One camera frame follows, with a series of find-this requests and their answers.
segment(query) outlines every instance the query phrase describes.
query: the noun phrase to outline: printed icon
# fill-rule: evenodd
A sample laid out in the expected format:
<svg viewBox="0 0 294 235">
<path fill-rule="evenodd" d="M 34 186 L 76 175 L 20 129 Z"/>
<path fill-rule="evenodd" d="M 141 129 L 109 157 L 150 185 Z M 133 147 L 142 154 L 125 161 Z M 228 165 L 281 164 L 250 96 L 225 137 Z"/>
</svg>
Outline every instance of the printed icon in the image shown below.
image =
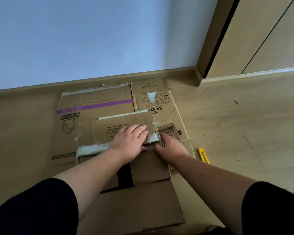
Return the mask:
<svg viewBox="0 0 294 235">
<path fill-rule="evenodd" d="M 71 131 L 74 129 L 75 119 L 69 119 L 63 121 L 62 130 L 66 132 L 66 134 L 71 134 Z"/>
</svg>

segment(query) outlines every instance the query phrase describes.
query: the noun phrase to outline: right hand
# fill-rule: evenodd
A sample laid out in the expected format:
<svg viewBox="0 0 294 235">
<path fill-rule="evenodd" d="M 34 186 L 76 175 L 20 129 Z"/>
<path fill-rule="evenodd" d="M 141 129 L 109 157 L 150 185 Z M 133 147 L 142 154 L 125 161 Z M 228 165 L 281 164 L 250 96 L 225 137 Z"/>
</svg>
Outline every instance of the right hand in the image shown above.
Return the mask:
<svg viewBox="0 0 294 235">
<path fill-rule="evenodd" d="M 162 147 L 159 143 L 157 143 L 154 144 L 154 148 L 166 163 L 174 166 L 174 162 L 178 158 L 189 156 L 187 149 L 175 137 L 171 137 L 165 133 L 160 133 L 160 135 L 165 142 L 165 146 Z"/>
</svg>

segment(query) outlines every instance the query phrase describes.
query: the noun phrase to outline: wooden floor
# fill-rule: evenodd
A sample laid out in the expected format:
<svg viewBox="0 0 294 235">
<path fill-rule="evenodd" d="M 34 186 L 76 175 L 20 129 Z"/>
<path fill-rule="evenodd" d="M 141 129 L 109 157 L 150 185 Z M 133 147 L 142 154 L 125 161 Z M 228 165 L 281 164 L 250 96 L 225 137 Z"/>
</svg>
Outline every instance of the wooden floor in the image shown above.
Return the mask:
<svg viewBox="0 0 294 235">
<path fill-rule="evenodd" d="M 168 82 L 194 149 L 203 148 L 211 164 L 294 192 L 294 76 L 199 88 L 191 77 Z M 43 165 L 59 97 L 60 91 L 0 98 L 0 204 L 58 173 Z M 197 234 L 222 225 L 179 174 L 172 180 L 186 223 L 155 234 Z"/>
</svg>

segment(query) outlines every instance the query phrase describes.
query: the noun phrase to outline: barcode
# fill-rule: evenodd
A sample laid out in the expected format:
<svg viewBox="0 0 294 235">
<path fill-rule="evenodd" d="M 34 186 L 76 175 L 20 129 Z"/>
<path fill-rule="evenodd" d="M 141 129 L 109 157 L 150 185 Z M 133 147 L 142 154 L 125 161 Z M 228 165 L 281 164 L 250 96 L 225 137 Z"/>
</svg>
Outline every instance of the barcode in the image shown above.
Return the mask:
<svg viewBox="0 0 294 235">
<path fill-rule="evenodd" d="M 70 119 L 70 118 L 75 118 L 75 117 L 79 117 L 80 113 L 73 113 L 73 114 L 69 114 L 69 115 L 62 115 L 61 116 L 61 120 L 66 120 L 66 119 Z"/>
</svg>

